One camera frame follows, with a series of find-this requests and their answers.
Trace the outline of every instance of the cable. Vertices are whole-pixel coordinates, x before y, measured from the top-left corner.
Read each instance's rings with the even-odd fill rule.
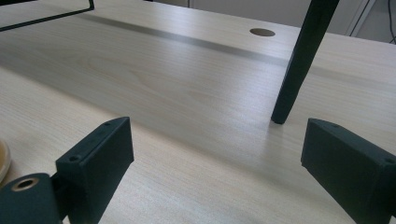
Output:
[[[396,45],[396,35],[393,33],[393,21],[392,21],[392,11],[390,10],[390,0],[388,0],[388,13],[389,13],[389,28],[390,28],[390,33],[392,34],[392,40],[390,40],[389,43],[391,43],[392,41],[394,42],[394,44]]]
[[[395,41],[395,40],[396,40],[396,36],[393,37],[393,39],[391,39],[391,40],[389,41],[389,43],[392,43],[392,42]]]

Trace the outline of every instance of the metal leg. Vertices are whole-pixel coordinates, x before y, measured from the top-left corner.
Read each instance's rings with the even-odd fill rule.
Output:
[[[63,17],[73,16],[73,15],[76,15],[76,14],[79,14],[79,13],[92,11],[92,10],[95,9],[95,5],[93,3],[93,0],[89,0],[89,2],[90,2],[90,7],[88,7],[88,8],[85,8],[85,9],[82,9],[82,10],[77,10],[77,11],[72,11],[72,12],[67,12],[67,13],[64,13],[64,14],[56,15],[56,16],[50,16],[50,17],[46,17],[46,18],[42,18],[42,19],[38,19],[38,20],[25,21],[25,22],[21,22],[21,23],[18,23],[18,24],[1,27],[0,28],[0,32],[7,31],[7,30],[12,30],[12,29],[16,29],[16,28],[20,28],[20,27],[23,27],[23,26],[33,25],[33,24],[40,23],[40,22],[43,22],[43,21],[53,21],[53,20],[60,19],[60,18],[63,18]]]
[[[339,0],[312,0],[290,58],[271,120],[285,123]]]

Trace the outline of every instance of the tan round object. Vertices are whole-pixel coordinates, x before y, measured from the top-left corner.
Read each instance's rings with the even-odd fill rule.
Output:
[[[6,142],[0,140],[0,182],[3,181],[11,164],[11,154]]]

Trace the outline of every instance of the screw hole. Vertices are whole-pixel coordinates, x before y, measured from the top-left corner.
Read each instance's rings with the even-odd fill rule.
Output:
[[[72,156],[69,158],[69,161],[78,161],[79,160],[79,156]]]
[[[274,36],[275,32],[267,30],[267,29],[262,29],[262,28],[254,28],[251,29],[250,32],[254,35],[259,35],[259,36]]]
[[[389,159],[389,158],[386,158],[386,159],[385,159],[385,162],[392,163],[392,164],[395,163],[395,161],[394,161],[393,159]]]
[[[14,186],[12,186],[12,190],[14,191],[23,191],[26,189],[31,188],[32,186],[36,185],[38,183],[37,178],[27,178],[23,179],[20,182],[16,183]]]

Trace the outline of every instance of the desk surface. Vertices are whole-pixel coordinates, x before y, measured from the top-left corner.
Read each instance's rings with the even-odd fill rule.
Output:
[[[326,35],[279,126],[270,116],[299,29],[144,1],[96,5],[0,34],[6,182],[52,175],[96,126],[130,116],[135,162],[103,223],[353,223],[301,166],[306,122],[396,153],[395,46]],[[21,7],[35,12],[24,18],[63,10],[15,5],[1,23]]]

